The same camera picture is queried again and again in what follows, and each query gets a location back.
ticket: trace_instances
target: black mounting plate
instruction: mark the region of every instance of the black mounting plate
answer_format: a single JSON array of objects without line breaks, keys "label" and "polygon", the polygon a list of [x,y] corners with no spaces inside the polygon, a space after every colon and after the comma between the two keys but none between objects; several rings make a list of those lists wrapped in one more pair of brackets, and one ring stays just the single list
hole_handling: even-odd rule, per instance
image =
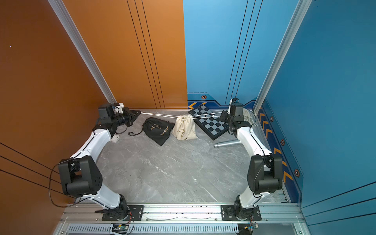
[{"label": "black mounting plate", "polygon": [[[247,210],[252,210],[251,216],[254,221],[260,221],[261,220],[261,213],[260,209],[258,206],[252,209],[247,209]],[[239,220],[236,215],[235,215],[235,206],[232,205],[221,205],[221,213],[222,213],[222,220],[223,221],[231,221],[231,220]]]},{"label": "black mounting plate", "polygon": [[[129,212],[132,213],[132,219],[134,221],[141,221],[142,213],[144,211],[144,205],[128,205]],[[129,221],[130,216],[128,215],[124,220],[122,221]],[[102,221],[119,221],[115,218],[111,218],[111,216],[107,215],[106,213],[103,214]]]}]

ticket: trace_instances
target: hair dryer logo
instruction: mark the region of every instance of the hair dryer logo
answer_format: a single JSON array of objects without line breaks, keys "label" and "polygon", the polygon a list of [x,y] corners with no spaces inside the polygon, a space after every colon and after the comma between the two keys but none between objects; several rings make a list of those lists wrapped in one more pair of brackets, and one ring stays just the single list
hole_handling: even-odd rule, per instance
[{"label": "hair dryer logo", "polygon": [[183,137],[183,135],[185,133],[185,130],[184,129],[179,129],[178,132],[181,132],[182,133],[182,137]]},{"label": "hair dryer logo", "polygon": [[159,128],[159,129],[162,129],[159,125],[157,125],[157,124],[154,124],[151,128],[150,128],[150,130],[153,130],[154,128]]}]

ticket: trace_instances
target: white plastic part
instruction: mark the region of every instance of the white plastic part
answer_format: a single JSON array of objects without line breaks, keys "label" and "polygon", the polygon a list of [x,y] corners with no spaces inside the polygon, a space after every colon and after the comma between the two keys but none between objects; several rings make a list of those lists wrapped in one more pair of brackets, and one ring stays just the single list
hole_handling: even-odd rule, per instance
[{"label": "white plastic part", "polygon": [[[241,141],[241,143],[246,148],[249,156],[252,159],[252,156],[254,155],[261,155],[261,156],[267,156],[270,155],[272,152],[268,150],[261,141],[257,138],[256,134],[253,131],[252,127],[242,127],[238,129],[237,132],[237,138]],[[260,193],[253,195],[252,190],[247,186],[245,191],[239,196],[240,205],[242,208],[254,208],[256,204],[269,193]]]},{"label": "white plastic part", "polygon": [[116,106],[119,110],[117,110],[118,113],[122,114],[123,113],[123,108],[124,108],[124,104],[123,103],[119,103],[118,106]]},{"label": "white plastic part", "polygon": [[88,200],[97,203],[103,209],[114,209],[120,203],[120,194],[113,192],[105,184],[102,184],[96,195],[83,195],[81,200],[85,198],[89,198]]},{"label": "white plastic part", "polygon": [[113,143],[116,143],[116,142],[119,141],[119,139],[120,139],[120,136],[119,136],[119,135],[114,135],[114,136],[110,139],[110,141],[113,142]]},{"label": "white plastic part", "polygon": [[257,206],[257,203],[269,193],[260,193],[253,195],[252,190],[247,186],[244,192],[239,196],[240,205],[245,209],[254,208]]},{"label": "white plastic part", "polygon": [[82,158],[83,156],[91,156],[94,162],[102,151],[103,147],[111,139],[111,134],[106,129],[98,129],[91,132],[90,137],[83,146],[71,156],[71,158]]}]

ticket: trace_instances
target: chessboard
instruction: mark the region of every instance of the chessboard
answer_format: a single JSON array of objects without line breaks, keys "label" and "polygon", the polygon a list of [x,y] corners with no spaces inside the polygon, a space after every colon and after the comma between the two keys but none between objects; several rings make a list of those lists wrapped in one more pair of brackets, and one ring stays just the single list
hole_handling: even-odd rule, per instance
[{"label": "chessboard", "polygon": [[227,123],[221,122],[219,117],[212,117],[213,112],[210,111],[205,105],[200,105],[190,111],[189,114],[192,116],[202,115],[194,117],[194,122],[203,130],[207,135],[212,138],[212,140],[217,139],[222,134],[224,134],[229,126]]}]

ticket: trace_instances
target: gray marble surface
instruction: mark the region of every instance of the gray marble surface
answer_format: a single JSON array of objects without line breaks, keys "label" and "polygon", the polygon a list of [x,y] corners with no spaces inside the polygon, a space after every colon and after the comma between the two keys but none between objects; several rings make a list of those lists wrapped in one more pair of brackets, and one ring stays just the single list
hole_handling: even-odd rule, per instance
[{"label": "gray marble surface", "polygon": [[[183,115],[186,111],[143,110],[143,112]],[[197,139],[179,141],[172,134],[159,146],[143,132],[141,125],[150,115],[141,114],[117,143],[108,142],[97,166],[103,182],[127,202],[225,202],[232,203],[246,186],[250,157],[243,145],[214,148],[213,144],[235,137],[228,133],[212,140],[196,125]],[[157,117],[170,122],[175,119]],[[262,130],[256,131],[262,142]],[[263,199],[281,202],[282,191]]]}]

